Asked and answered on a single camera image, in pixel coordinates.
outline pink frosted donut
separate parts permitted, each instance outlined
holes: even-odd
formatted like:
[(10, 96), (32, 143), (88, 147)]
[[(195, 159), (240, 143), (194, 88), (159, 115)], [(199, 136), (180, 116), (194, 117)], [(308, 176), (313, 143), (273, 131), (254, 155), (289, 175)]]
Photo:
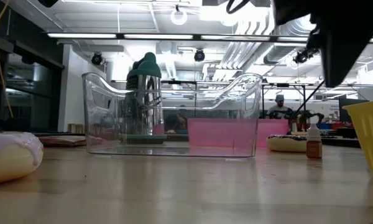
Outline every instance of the pink frosted donut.
[(43, 159), (43, 144), (31, 133), (0, 133), (0, 182), (30, 174)]

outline pink block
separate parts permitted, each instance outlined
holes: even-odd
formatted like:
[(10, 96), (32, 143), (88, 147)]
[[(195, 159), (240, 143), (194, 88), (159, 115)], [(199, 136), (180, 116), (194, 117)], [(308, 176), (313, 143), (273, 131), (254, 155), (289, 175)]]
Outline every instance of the pink block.
[(271, 134), (287, 134), (288, 120), (259, 119), (257, 130), (257, 147), (267, 147), (267, 138)]
[(190, 146), (251, 149), (256, 119), (189, 118)]

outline person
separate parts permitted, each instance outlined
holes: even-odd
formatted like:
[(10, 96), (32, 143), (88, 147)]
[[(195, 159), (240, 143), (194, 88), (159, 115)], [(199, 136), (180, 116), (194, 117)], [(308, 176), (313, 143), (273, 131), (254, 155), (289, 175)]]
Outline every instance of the person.
[(177, 130), (188, 129), (188, 120), (185, 117), (185, 109), (180, 109), (177, 111), (177, 114), (172, 114), (166, 117), (165, 119), (165, 131), (166, 132), (177, 132)]
[(285, 98), (283, 95), (276, 95), (275, 98), (276, 105), (269, 108), (267, 112), (267, 117), (270, 119), (284, 119), (286, 113), (290, 111), (290, 109), (284, 106)]

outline wooden table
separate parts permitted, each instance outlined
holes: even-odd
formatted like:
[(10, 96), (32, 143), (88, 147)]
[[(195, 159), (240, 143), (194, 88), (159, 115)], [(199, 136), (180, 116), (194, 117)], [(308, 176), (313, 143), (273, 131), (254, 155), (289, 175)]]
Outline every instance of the wooden table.
[(266, 149), (254, 159), (46, 149), (33, 174), (0, 184), (0, 224), (373, 223), (361, 150), (323, 152), (314, 161)]

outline ceiling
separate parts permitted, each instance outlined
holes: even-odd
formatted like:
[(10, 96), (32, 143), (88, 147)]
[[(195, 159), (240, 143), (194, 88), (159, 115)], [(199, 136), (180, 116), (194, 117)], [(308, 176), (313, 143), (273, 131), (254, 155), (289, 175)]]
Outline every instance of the ceiling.
[[(245, 23), (238, 23), (234, 26), (225, 26), (221, 21), (207, 21), (202, 20), (206, 17), (216, 17), (222, 19), (225, 17), (223, 11), (215, 11), (214, 8), (202, 7), (201, 0), (188, 1), (189, 5), (185, 6), (185, 2), (180, 4), (180, 9), (187, 11), (187, 20), (183, 25), (176, 25), (170, 19), (172, 11), (175, 9), (173, 4), (164, 6), (163, 4), (92, 4), (88, 2), (64, 2), (59, 0), (51, 8), (43, 7), (39, 4), (38, 0), (17, 0), (11, 1), (10, 6), (24, 17), (28, 18), (39, 27), (43, 28), (47, 32), (128, 32), (128, 33), (168, 33), (168, 34), (265, 34), (265, 30), (261, 30), (261, 24), (266, 24), (265, 29), (270, 29), (269, 17), (271, 16), (271, 10), (263, 9), (263, 7), (254, 7), (251, 5), (244, 17), (248, 17), (251, 21), (250, 26), (252, 27), (251, 12), (256, 12), (254, 15), (263, 15), (261, 17), (256, 16), (254, 23), (259, 24), (257, 27), (251, 30), (251, 28), (243, 30)], [(282, 29), (279, 27), (271, 27), (268, 34), (281, 34)], [(133, 60), (139, 60), (145, 54), (145, 52), (157, 52), (157, 41), (138, 41), (138, 40), (83, 40), (78, 43), (73, 43), (74, 49), (78, 50), (80, 46), (92, 46), (92, 45), (122, 45), (127, 50), (129, 56)], [(206, 61), (218, 63), (224, 59), (228, 52), (231, 50), (232, 44), (227, 42), (177, 42), (178, 50), (176, 55), (173, 56), (174, 66), (177, 70), (198, 70), (202, 71), (205, 62), (195, 62), (193, 59), (195, 50), (202, 48), (206, 54)], [(191, 50), (179, 50), (179, 48), (189, 47)], [(247, 47), (246, 45), (234, 46), (234, 50), (238, 49), (233, 53), (233, 60), (241, 59), (243, 50)], [(249, 60), (240, 68), (246, 70), (246, 64), (251, 67), (260, 66), (256, 65), (257, 60), (252, 60), (259, 55), (259, 51), (265, 51), (265, 44), (255, 46), (255, 49), (249, 53)], [(261, 75), (268, 76), (269, 79), (278, 80), (283, 79), (285, 82), (293, 82), (296, 77), (306, 78), (305, 82), (310, 82), (309, 77), (313, 77), (312, 80), (318, 78), (322, 74), (322, 68), (320, 64), (320, 58), (315, 57), (314, 60), (308, 61), (303, 65), (293, 65), (290, 63), (293, 57), (293, 51), (282, 57), (282, 61), (279, 63), (266, 66)], [(91, 55), (93, 52), (85, 52), (85, 54)], [(362, 53), (361, 58), (358, 60), (359, 63), (354, 66), (351, 70), (348, 78), (353, 80), (356, 78), (357, 70), (355, 68), (360, 67), (363, 63), (373, 60), (373, 45), (368, 45), (365, 51)], [(160, 67), (165, 70), (168, 67), (167, 59), (158, 56), (158, 62)]]

